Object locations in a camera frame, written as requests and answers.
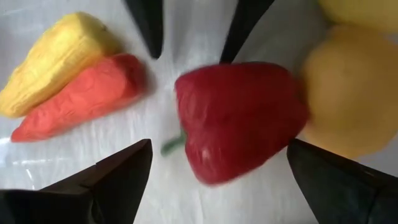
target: pepper stem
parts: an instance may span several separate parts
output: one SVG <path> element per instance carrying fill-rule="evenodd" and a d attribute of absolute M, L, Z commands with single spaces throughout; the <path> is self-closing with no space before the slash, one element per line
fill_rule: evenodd
<path fill-rule="evenodd" d="M 166 157 L 174 152 L 179 146 L 184 145 L 187 140 L 187 135 L 181 129 L 180 136 L 176 138 L 172 138 L 163 145 L 162 150 L 160 151 L 161 155 Z"/>

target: pepper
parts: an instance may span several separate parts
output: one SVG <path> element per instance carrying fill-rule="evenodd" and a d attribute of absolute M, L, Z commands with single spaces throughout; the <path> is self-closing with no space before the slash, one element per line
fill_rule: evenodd
<path fill-rule="evenodd" d="M 114 55 L 85 69 L 60 93 L 30 112 L 12 142 L 50 138 L 137 100 L 144 92 L 144 67 L 129 54 Z"/>
<path fill-rule="evenodd" d="M 175 82 L 185 152 L 197 179 L 221 184 L 265 163 L 304 127 L 307 107 L 285 68 L 272 63 L 199 68 Z"/>
<path fill-rule="evenodd" d="M 0 114 L 27 115 L 62 90 L 85 68 L 121 50 L 97 18 L 76 12 L 63 16 L 29 50 L 0 92 Z"/>

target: yellow fruit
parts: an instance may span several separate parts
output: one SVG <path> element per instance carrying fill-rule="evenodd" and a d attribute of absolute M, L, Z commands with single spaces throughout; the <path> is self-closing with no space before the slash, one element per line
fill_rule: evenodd
<path fill-rule="evenodd" d="M 319 0 L 319 3 L 335 22 L 398 31 L 397 0 Z"/>
<path fill-rule="evenodd" d="M 69 14 L 46 30 L 0 93 L 0 113 L 10 118 L 58 93 L 84 68 L 119 52 L 104 24 L 84 12 Z"/>
<path fill-rule="evenodd" d="M 398 130 L 398 46 L 358 27 L 333 28 L 303 66 L 305 138 L 354 158 L 381 150 Z"/>

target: yellow pepper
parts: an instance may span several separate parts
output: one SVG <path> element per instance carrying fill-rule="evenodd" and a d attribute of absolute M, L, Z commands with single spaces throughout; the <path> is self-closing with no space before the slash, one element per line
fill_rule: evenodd
<path fill-rule="evenodd" d="M 17 118 L 58 93 L 84 68 L 120 51 L 97 18 L 77 12 L 45 31 L 0 92 L 0 113 Z"/>

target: white table surface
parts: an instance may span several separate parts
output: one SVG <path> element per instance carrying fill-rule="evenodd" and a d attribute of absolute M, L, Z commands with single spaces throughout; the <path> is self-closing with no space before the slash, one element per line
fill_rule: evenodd
<path fill-rule="evenodd" d="M 147 65 L 152 83 L 152 93 L 140 103 L 48 141 L 13 144 L 9 136 L 22 119 L 0 117 L 0 189 L 41 189 L 151 138 L 154 159 L 135 223 L 316 223 L 285 150 L 215 188 L 195 179 L 183 150 L 160 156 L 161 145 L 179 133 L 174 81 L 183 72 L 218 62 L 235 5 L 236 0 L 165 0 L 164 51 L 152 60 L 121 0 L 0 0 L 0 88 L 41 33 L 75 11 L 101 19 L 126 51 Z M 236 61 L 274 62 L 297 73 L 326 29 L 315 0 L 276 0 Z M 360 161 L 397 176 L 394 145 L 397 138 Z"/>

